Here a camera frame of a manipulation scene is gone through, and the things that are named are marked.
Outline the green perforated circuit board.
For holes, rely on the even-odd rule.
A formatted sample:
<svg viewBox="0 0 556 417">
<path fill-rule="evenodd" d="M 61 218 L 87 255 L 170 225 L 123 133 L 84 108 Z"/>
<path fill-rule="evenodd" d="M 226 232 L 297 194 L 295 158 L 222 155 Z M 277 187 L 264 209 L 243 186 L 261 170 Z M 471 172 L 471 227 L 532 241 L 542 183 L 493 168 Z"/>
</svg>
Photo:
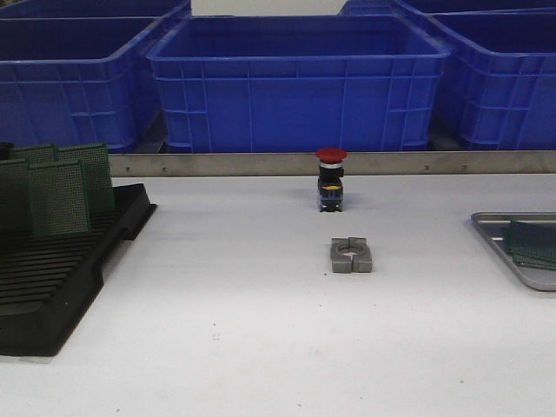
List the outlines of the green perforated circuit board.
<svg viewBox="0 0 556 417">
<path fill-rule="evenodd" d="M 507 243 L 508 240 L 508 232 L 509 232 L 509 227 L 505 227 L 502 229 L 502 234 L 503 234 L 503 242 Z M 506 252 L 511 256 L 513 262 L 516 265 L 520 265 L 523 267 L 528 267 L 528 268 L 539 268 L 539 269 L 547 269 L 547 270 L 554 270 L 555 269 L 555 262 L 548 262 L 548 261 L 540 261 L 537 259 L 533 259 L 533 258 L 529 258 L 529 257 L 525 257 L 522 255 L 513 255 L 511 254 L 507 247 L 506 247 Z"/>
<path fill-rule="evenodd" d="M 506 247 L 513 255 L 555 262 L 555 228 L 511 222 Z"/>
<path fill-rule="evenodd" d="M 85 235 L 91 231 L 83 162 L 44 162 L 28 167 L 35 236 Z"/>
</svg>

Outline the rear right green circuit board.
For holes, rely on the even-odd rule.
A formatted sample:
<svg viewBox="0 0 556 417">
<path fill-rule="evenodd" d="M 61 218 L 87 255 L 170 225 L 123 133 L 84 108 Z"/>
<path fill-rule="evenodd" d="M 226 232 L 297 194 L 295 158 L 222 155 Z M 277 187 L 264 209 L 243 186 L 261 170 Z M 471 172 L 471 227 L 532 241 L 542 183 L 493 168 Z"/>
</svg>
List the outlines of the rear right green circuit board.
<svg viewBox="0 0 556 417">
<path fill-rule="evenodd" d="M 113 210 L 116 206 L 105 143 L 90 143 L 58 149 L 59 161 L 81 161 L 92 213 Z"/>
</svg>

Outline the metal tray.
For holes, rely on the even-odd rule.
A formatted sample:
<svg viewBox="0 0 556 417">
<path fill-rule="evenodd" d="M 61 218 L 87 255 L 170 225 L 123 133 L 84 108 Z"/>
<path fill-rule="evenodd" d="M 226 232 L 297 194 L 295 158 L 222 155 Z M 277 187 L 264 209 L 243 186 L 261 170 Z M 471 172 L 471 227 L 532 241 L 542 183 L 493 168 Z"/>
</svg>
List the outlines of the metal tray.
<svg viewBox="0 0 556 417">
<path fill-rule="evenodd" d="M 522 284 L 537 291 L 554 293 L 554 271 L 518 265 L 506 252 L 503 229 L 508 227 L 511 221 L 555 228 L 555 213 L 479 212 L 471 215 L 471 223 L 477 233 L 488 243 L 493 252 L 507 265 Z"/>
</svg>

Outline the rear left green circuit board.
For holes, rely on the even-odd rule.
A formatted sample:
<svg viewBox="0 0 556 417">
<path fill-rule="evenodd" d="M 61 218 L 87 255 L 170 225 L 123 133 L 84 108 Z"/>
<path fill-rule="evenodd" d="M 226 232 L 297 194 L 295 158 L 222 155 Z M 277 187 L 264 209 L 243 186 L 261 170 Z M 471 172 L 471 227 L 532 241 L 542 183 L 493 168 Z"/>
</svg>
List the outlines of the rear left green circuit board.
<svg viewBox="0 0 556 417">
<path fill-rule="evenodd" d="M 30 164 L 55 162 L 58 160 L 58 147 L 54 143 L 15 147 L 9 151 L 9 158 L 24 159 Z"/>
</svg>

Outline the black slotted board rack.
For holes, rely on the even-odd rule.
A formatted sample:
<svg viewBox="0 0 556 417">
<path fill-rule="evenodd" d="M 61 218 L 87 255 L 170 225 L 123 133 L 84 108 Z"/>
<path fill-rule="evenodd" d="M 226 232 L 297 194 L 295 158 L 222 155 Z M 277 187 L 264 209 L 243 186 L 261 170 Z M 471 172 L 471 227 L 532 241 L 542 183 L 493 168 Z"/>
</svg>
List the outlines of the black slotted board rack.
<svg viewBox="0 0 556 417">
<path fill-rule="evenodd" d="M 86 235 L 1 239 L 1 353 L 54 356 L 104 284 L 102 267 L 156 211 L 143 184 L 114 189 L 116 207 L 95 213 Z"/>
</svg>

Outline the left middle green circuit board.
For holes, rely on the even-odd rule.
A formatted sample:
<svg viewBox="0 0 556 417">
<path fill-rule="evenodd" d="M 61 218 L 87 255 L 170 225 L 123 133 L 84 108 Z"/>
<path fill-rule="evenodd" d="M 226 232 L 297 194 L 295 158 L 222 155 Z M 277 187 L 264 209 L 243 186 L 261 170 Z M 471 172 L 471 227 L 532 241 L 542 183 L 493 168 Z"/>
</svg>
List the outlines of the left middle green circuit board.
<svg viewBox="0 0 556 417">
<path fill-rule="evenodd" d="M 1 234 L 31 229 L 29 164 L 25 159 L 1 161 Z"/>
</svg>

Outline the red emergency stop button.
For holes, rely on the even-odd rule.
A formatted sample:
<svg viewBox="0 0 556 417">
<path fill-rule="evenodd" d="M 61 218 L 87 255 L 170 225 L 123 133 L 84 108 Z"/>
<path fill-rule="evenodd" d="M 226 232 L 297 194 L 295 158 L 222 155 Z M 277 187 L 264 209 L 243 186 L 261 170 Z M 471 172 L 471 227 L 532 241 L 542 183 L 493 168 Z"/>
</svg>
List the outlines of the red emergency stop button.
<svg viewBox="0 0 556 417">
<path fill-rule="evenodd" d="M 322 148 L 316 151 L 319 158 L 319 210 L 341 212 L 343 205 L 343 161 L 348 157 L 344 149 Z"/>
</svg>

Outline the grey split clamp block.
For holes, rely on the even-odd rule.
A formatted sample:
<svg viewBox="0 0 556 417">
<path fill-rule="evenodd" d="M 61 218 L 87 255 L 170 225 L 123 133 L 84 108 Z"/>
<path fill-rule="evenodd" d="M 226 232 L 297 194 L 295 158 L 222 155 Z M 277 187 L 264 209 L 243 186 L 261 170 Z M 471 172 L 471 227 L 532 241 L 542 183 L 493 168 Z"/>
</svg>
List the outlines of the grey split clamp block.
<svg viewBox="0 0 556 417">
<path fill-rule="evenodd" d="M 332 238 L 330 261 L 333 273 L 371 273 L 373 257 L 363 237 Z"/>
</svg>

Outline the center blue plastic bin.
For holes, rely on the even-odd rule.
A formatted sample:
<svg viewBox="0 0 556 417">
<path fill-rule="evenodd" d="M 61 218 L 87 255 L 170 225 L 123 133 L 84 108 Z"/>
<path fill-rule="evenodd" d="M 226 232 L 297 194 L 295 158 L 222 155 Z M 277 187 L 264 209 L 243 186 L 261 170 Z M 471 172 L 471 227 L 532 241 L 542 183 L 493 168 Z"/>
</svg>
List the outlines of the center blue plastic bin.
<svg viewBox="0 0 556 417">
<path fill-rule="evenodd" d="M 192 17 L 148 53 L 191 153 L 424 149 L 448 51 L 395 16 Z"/>
</svg>

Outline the blue plastic bin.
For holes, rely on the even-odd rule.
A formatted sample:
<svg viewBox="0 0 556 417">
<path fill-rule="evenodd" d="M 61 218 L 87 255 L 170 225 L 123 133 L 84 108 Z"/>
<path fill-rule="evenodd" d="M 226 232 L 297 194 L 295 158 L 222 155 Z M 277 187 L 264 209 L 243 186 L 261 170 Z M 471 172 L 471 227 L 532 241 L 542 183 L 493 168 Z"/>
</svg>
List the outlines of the blue plastic bin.
<svg viewBox="0 0 556 417">
<path fill-rule="evenodd" d="M 192 17 L 148 53 L 191 153 L 424 149 L 448 51 L 395 16 Z"/>
<path fill-rule="evenodd" d="M 555 147 L 555 15 L 434 14 L 450 52 L 434 112 L 469 150 Z"/>
<path fill-rule="evenodd" d="M 161 112 L 147 54 L 164 32 L 152 17 L 2 20 L 2 140 L 131 151 Z"/>
</svg>

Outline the far right blue bin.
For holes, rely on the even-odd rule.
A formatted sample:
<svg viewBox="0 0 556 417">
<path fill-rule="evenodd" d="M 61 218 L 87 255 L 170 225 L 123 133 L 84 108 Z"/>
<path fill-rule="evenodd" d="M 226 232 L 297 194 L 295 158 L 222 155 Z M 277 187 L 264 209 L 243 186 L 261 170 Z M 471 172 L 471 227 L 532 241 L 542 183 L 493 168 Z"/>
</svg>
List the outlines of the far right blue bin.
<svg viewBox="0 0 556 417">
<path fill-rule="evenodd" d="M 555 0 L 409 0 L 346 1 L 340 15 L 426 15 L 466 12 L 526 12 L 555 10 Z"/>
</svg>

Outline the left blue plastic bin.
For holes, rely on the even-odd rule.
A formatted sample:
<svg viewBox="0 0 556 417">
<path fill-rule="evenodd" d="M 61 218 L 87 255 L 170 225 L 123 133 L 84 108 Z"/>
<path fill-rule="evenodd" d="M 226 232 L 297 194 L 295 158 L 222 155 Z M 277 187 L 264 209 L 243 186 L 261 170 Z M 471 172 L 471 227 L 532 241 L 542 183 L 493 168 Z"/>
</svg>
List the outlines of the left blue plastic bin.
<svg viewBox="0 0 556 417">
<path fill-rule="evenodd" d="M 161 112 L 147 54 L 164 32 L 152 17 L 2 20 L 2 140 L 131 151 Z"/>
</svg>

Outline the right blue plastic bin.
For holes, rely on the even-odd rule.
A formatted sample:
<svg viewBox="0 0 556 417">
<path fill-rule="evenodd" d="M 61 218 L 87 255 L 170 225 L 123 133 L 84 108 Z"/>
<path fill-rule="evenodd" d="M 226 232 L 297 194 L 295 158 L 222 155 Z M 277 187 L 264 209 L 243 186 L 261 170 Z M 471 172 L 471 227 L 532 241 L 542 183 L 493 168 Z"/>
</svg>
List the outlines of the right blue plastic bin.
<svg viewBox="0 0 556 417">
<path fill-rule="evenodd" d="M 555 15 L 434 14 L 450 52 L 434 112 L 469 150 L 555 147 Z"/>
</svg>

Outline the far left blue bin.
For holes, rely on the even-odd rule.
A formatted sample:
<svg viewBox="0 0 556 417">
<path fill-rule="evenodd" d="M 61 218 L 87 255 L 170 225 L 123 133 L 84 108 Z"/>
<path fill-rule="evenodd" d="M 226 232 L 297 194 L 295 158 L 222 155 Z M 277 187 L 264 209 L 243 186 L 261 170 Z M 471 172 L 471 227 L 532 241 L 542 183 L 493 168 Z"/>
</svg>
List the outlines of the far left blue bin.
<svg viewBox="0 0 556 417">
<path fill-rule="evenodd" d="M 1 18 L 184 17 L 190 1 L 21 1 L 1 8 Z"/>
</svg>

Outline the metal rail strip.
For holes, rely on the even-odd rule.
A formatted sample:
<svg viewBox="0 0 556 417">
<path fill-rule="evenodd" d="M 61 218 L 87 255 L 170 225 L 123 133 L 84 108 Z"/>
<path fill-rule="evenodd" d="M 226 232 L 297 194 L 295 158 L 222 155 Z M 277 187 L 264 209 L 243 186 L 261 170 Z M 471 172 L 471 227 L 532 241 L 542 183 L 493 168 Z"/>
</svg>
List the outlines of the metal rail strip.
<svg viewBox="0 0 556 417">
<path fill-rule="evenodd" d="M 112 154 L 114 177 L 313 176 L 313 153 Z M 352 152 L 347 175 L 553 174 L 553 150 Z"/>
</svg>

